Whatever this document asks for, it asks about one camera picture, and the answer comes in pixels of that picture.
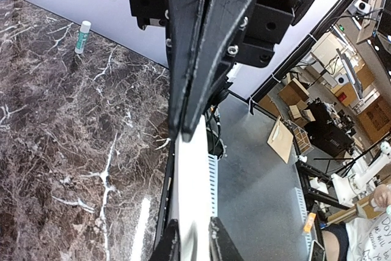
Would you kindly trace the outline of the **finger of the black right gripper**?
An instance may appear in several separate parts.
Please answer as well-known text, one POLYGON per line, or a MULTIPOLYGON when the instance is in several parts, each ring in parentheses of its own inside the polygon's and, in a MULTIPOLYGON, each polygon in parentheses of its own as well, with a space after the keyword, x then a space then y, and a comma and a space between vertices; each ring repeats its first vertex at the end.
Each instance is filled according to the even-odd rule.
POLYGON ((170 68, 169 135, 176 138, 185 116, 189 85, 194 72, 205 0, 167 0, 166 32, 170 68))
POLYGON ((194 73, 181 124, 181 136, 191 141, 209 99, 217 67, 226 55, 253 0, 210 0, 196 49, 194 73))

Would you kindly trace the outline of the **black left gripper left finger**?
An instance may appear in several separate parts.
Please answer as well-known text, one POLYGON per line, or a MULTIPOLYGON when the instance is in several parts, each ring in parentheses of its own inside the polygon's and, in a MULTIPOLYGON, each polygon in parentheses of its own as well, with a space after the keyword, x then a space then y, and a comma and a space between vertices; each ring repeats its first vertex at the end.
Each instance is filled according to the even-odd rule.
POLYGON ((149 261, 180 260, 180 235, 177 219, 171 219, 149 261))

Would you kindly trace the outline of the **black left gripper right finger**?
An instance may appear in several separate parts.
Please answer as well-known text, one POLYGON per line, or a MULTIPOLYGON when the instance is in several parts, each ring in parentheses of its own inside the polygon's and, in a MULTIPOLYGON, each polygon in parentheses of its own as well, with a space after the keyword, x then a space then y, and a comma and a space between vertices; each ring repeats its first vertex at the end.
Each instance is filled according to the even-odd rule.
POLYGON ((244 260, 218 217, 211 217, 210 220, 209 246, 212 261, 244 260))

